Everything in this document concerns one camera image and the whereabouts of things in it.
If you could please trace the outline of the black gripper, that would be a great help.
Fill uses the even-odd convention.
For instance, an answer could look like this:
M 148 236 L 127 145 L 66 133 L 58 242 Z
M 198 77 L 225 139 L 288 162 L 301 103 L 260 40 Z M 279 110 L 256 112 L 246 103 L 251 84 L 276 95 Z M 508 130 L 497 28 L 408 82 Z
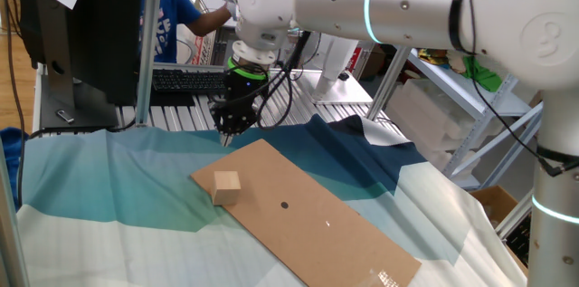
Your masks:
M 269 91 L 268 82 L 267 74 L 229 73 L 224 79 L 225 100 L 210 97 L 210 113 L 224 147 L 231 144 L 233 134 L 241 135 L 257 122 L 253 103 L 258 95 L 264 97 Z

